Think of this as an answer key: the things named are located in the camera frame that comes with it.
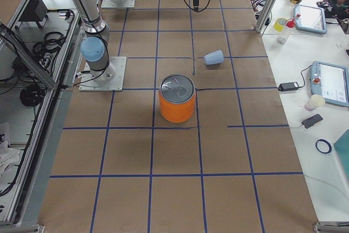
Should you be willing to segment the teach pendant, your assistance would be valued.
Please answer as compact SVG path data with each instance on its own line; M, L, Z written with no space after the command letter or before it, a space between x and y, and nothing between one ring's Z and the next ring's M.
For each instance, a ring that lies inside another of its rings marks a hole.
M327 33L326 18L322 8L296 4L294 14L298 30L321 35Z
M310 90L328 104L348 107L348 68L315 61L310 68Z

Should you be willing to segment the yellow tape roll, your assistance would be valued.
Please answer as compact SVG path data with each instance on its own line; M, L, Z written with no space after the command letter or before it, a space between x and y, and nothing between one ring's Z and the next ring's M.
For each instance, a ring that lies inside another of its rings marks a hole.
M275 23L273 25L273 28L277 31L277 32L281 32L284 27L285 27L285 23L286 23L287 19L284 17L279 17L275 20Z

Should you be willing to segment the black power adapter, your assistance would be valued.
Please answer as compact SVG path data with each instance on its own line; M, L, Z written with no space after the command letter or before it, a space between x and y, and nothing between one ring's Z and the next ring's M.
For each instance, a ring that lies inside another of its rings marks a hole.
M296 91L300 88L297 82L284 82L278 86L278 91L280 92L288 92L288 91Z

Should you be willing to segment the teach pendant far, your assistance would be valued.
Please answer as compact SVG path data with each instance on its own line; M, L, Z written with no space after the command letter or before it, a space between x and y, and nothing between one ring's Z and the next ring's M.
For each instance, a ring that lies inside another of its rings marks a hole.
M294 14L298 30L321 35L327 33L326 18L322 8L296 4Z

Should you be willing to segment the light blue plastic cup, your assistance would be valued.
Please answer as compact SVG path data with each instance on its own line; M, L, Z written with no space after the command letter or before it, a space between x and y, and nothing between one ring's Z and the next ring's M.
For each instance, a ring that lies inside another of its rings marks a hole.
M224 54L221 50L213 51L204 56L205 65L221 64L224 61Z

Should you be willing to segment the white paper cup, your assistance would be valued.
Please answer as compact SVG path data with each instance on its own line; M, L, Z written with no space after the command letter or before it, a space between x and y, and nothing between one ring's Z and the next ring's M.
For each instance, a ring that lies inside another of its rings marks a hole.
M314 111L315 109L317 109L318 107L324 106L326 103L324 97L322 97L319 94L313 94L309 100L306 102L306 104L304 105L304 108L307 111Z

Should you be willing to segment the black smartphone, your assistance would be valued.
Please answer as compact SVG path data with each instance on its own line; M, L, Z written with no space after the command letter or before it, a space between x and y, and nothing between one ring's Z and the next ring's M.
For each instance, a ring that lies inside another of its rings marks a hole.
M302 126L304 126L305 129L309 129L321 121L323 121L323 117L317 113L311 117L302 120Z

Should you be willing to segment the white cloth rag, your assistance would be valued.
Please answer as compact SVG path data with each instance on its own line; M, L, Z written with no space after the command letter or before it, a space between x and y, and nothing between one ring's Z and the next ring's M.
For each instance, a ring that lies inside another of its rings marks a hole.
M1 123L1 177L20 162L20 151L10 147L9 123Z

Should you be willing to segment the squeeze bottle red cap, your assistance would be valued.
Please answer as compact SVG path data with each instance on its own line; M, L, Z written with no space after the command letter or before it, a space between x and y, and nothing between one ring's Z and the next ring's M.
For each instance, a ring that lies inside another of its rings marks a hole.
M282 31L279 33L277 38L277 43L285 44L290 34L293 32L294 27L296 26L295 18L291 18L285 21Z

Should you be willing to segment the teach pendant near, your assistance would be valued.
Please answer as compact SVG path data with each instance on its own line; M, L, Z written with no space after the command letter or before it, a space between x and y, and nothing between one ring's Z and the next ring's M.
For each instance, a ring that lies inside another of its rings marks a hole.
M348 107L348 68L315 61L310 68L310 90L328 104Z

